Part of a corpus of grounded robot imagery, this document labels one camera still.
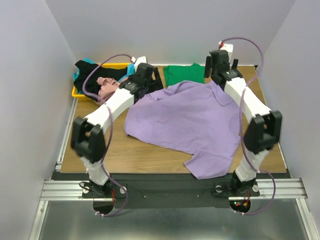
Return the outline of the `purple t shirt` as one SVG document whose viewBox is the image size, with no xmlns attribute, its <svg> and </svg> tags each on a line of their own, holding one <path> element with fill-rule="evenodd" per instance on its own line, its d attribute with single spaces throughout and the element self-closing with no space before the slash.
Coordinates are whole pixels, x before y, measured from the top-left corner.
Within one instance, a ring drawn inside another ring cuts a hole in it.
<svg viewBox="0 0 320 240">
<path fill-rule="evenodd" d="M 227 174 L 240 143 L 239 107 L 214 82 L 182 81 L 146 94 L 127 112 L 124 132 L 142 142 L 191 154 L 198 179 Z"/>
</svg>

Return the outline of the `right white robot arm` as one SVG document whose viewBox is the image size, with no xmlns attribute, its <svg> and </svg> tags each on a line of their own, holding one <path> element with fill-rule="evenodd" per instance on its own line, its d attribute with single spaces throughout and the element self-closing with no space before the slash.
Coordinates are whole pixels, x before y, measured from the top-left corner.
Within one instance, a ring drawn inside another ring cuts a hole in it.
<svg viewBox="0 0 320 240">
<path fill-rule="evenodd" d="M 243 158 L 232 174 L 230 190 L 242 195 L 255 186 L 261 163 L 279 142 L 282 114 L 272 111 L 249 88 L 237 69 L 238 60 L 229 62 L 231 52 L 212 50 L 205 61 L 205 78 L 211 78 L 239 106 L 239 117 L 246 118 L 246 130 L 240 130 Z"/>
</svg>

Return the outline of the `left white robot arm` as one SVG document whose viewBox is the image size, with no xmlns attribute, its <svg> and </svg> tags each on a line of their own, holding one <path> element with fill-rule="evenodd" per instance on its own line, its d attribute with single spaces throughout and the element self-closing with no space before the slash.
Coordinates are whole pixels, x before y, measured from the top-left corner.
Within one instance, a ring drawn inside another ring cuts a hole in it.
<svg viewBox="0 0 320 240">
<path fill-rule="evenodd" d="M 104 167 L 111 144 L 110 140 L 105 140 L 105 132 L 112 131 L 113 121 L 139 99 L 161 89 L 163 84 L 158 68 L 140 63 L 135 73 L 121 81 L 114 94 L 97 110 L 73 121 L 70 145 L 89 175 L 89 182 L 80 185 L 86 194 L 105 198 L 114 192 L 114 183 Z"/>
</svg>

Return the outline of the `teal t shirt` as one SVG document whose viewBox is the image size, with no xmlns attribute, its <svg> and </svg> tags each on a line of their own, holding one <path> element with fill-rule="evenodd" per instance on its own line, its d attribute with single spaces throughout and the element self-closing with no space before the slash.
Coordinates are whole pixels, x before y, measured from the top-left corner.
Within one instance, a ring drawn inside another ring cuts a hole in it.
<svg viewBox="0 0 320 240">
<path fill-rule="evenodd" d="M 91 59 L 89 58 L 84 58 L 82 59 L 82 61 L 86 62 L 86 63 L 89 63 L 89 64 L 97 64 L 96 62 L 92 61 Z M 123 78 L 131 75 L 131 74 L 134 74 L 135 73 L 135 67 L 134 67 L 134 64 L 133 63 L 105 63 L 103 66 L 103 68 L 107 68 L 107 69 L 117 69 L 117 70 L 123 70 L 123 69 L 126 69 L 124 72 L 125 72 L 125 75 L 122 76 L 120 78 L 120 80 L 122 80 Z M 77 71 L 72 73 L 72 78 L 73 78 L 73 81 L 76 80 L 76 78 L 79 76 L 80 74 L 80 70 L 77 68 Z"/>
</svg>

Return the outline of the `folded green t shirt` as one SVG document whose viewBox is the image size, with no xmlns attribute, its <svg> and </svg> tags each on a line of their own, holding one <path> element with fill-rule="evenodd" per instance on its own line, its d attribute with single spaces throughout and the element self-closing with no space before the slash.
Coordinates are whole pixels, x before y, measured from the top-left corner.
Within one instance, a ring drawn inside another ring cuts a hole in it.
<svg viewBox="0 0 320 240">
<path fill-rule="evenodd" d="M 168 65 L 163 67 L 165 86 L 170 87 L 183 81 L 205 83 L 205 67 L 197 63 L 192 65 Z"/>
</svg>

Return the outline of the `yellow plastic bin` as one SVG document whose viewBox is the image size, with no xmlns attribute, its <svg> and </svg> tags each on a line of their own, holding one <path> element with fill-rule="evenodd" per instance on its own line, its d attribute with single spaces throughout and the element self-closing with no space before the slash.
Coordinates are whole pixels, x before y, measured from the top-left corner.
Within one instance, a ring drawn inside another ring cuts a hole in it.
<svg viewBox="0 0 320 240">
<path fill-rule="evenodd" d="M 112 78 L 116 81 L 120 80 L 126 73 L 125 69 L 114 69 L 114 68 L 104 68 L 103 65 L 97 69 L 93 75 L 89 78 L 86 84 L 86 90 L 90 93 L 98 94 L 100 86 L 97 83 L 98 77 Z M 83 83 L 85 82 L 87 76 L 98 66 L 98 64 L 87 63 L 83 60 L 79 60 L 75 66 L 79 69 L 79 76 L 73 81 L 73 88 L 71 95 L 78 100 L 89 100 L 83 91 Z"/>
</svg>

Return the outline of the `pink t shirt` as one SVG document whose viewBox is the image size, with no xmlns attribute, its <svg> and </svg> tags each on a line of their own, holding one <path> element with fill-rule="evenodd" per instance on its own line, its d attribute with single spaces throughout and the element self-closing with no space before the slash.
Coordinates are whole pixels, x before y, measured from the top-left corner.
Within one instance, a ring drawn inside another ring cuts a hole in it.
<svg viewBox="0 0 320 240">
<path fill-rule="evenodd" d="M 107 101 L 115 93 L 120 85 L 120 83 L 114 78 L 108 77 L 99 77 L 96 82 L 100 86 L 100 89 L 98 91 L 99 104 Z"/>
</svg>

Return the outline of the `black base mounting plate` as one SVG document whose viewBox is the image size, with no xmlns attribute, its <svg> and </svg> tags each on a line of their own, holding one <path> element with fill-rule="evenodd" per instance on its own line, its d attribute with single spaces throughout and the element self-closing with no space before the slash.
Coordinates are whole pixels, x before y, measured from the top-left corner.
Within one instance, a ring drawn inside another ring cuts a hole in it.
<svg viewBox="0 0 320 240">
<path fill-rule="evenodd" d="M 258 179 L 270 179 L 273 183 L 271 199 L 276 194 L 274 179 L 267 177 L 265 173 L 258 176 L 255 186 L 246 192 L 233 194 L 231 192 L 232 175 L 223 177 L 197 180 L 190 174 L 114 174 L 113 193 L 106 198 L 111 201 L 96 201 L 106 205 L 115 206 L 117 209 L 124 206 L 126 209 L 160 209 L 160 208 L 229 208 L 232 205 L 240 206 L 249 204 L 251 194 L 260 195 Z M 276 179 L 288 179 L 288 175 L 280 173 Z M 50 181 L 78 181 L 78 185 L 88 183 L 89 177 L 83 173 L 55 172 Z M 85 193 L 84 198 L 98 197 L 93 193 Z"/>
</svg>

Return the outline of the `left side aluminium rail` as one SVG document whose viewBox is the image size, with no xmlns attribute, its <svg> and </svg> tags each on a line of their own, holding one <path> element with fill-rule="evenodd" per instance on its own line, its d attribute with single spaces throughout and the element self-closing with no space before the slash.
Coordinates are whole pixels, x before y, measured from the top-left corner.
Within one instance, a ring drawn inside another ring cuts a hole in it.
<svg viewBox="0 0 320 240">
<path fill-rule="evenodd" d="M 70 109 L 68 121 L 66 123 L 66 128 L 65 128 L 64 135 L 63 135 L 61 147 L 60 147 L 60 150 L 59 150 L 59 153 L 58 153 L 58 157 L 57 157 L 57 160 L 56 160 L 56 163 L 55 163 L 55 168 L 54 168 L 55 172 L 60 172 L 61 171 L 61 167 L 62 167 L 62 164 L 63 164 L 66 148 L 67 148 L 67 145 L 68 145 L 68 139 L 69 139 L 70 132 L 71 132 L 72 122 L 73 122 L 73 119 L 74 119 L 74 116 L 75 116 L 75 112 L 76 112 L 76 108 L 77 108 L 77 103 L 78 103 L 78 100 L 76 98 L 74 98 L 73 102 L 72 102 L 71 109 Z"/>
</svg>

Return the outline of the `aluminium frame rail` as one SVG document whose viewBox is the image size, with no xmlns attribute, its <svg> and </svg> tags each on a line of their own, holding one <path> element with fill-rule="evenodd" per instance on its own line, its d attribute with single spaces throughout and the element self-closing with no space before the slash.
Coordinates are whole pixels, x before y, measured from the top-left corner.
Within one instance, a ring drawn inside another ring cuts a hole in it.
<svg viewBox="0 0 320 240">
<path fill-rule="evenodd" d="M 276 192 L 274 199 L 307 199 L 303 181 L 297 178 L 275 179 Z M 258 179 L 259 196 L 250 195 L 251 200 L 269 200 L 273 195 L 273 182 L 270 179 Z M 42 201 L 111 201 L 111 198 L 83 197 L 83 189 L 76 180 L 71 181 L 45 181 L 40 199 Z"/>
</svg>

